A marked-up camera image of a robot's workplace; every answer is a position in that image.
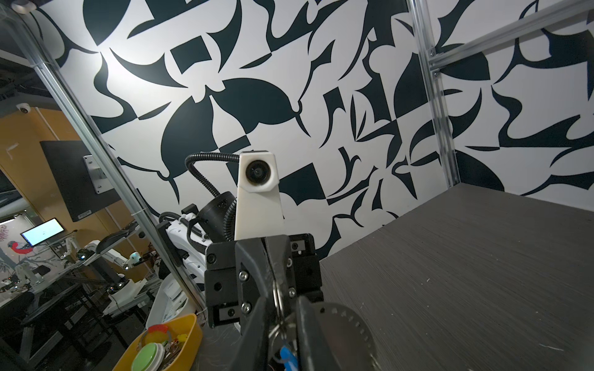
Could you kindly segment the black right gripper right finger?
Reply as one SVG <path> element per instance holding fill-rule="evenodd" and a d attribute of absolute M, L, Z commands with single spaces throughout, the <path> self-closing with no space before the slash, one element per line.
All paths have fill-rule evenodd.
<path fill-rule="evenodd" d="M 340 370 L 310 301 L 298 297 L 295 306 L 296 332 L 301 370 Z"/>

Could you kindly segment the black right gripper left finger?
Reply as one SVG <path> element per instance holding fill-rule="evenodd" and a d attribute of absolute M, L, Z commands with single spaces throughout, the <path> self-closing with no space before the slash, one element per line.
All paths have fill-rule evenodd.
<path fill-rule="evenodd" d="M 230 370 L 268 369 L 269 310 L 265 298 L 258 299 L 250 318 Z"/>

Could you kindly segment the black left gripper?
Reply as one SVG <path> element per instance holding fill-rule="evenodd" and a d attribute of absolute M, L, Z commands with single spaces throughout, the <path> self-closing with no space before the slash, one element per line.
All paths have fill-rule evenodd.
<path fill-rule="evenodd" d="M 292 313 L 297 295 L 323 301 L 320 261 L 309 233 L 212 244 L 206 258 L 204 287 L 211 328 L 247 325 L 260 298 L 273 322 Z"/>

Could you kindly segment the blue key tag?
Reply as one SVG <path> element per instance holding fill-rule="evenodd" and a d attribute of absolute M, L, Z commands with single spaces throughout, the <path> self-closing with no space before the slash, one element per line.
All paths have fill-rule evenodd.
<path fill-rule="evenodd" d="M 281 357 L 281 362 L 285 367 L 285 371 L 298 371 L 299 370 L 299 362 L 297 360 L 297 358 L 295 357 L 295 355 L 292 353 L 292 351 L 286 347 L 283 346 L 280 349 L 280 357 Z"/>

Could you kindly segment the metal keyring with keys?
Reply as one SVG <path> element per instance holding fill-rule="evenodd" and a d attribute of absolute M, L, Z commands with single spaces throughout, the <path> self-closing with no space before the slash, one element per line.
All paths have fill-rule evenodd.
<path fill-rule="evenodd" d="M 280 349 L 288 347 L 299 361 L 295 306 L 269 336 L 269 360 L 282 365 Z M 310 301 L 340 370 L 377 370 L 377 349 L 368 324 L 353 309 L 335 302 Z"/>

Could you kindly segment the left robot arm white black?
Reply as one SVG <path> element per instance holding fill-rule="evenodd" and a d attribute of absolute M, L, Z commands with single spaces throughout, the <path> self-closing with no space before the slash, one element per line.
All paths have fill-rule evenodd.
<path fill-rule="evenodd" d="M 204 287 L 211 328 L 248 326 L 259 301 L 269 329 L 294 318 L 297 301 L 322 302 L 320 262 L 312 235 L 288 235 L 280 194 L 226 192 L 204 208 L 162 213 L 159 236 Z"/>

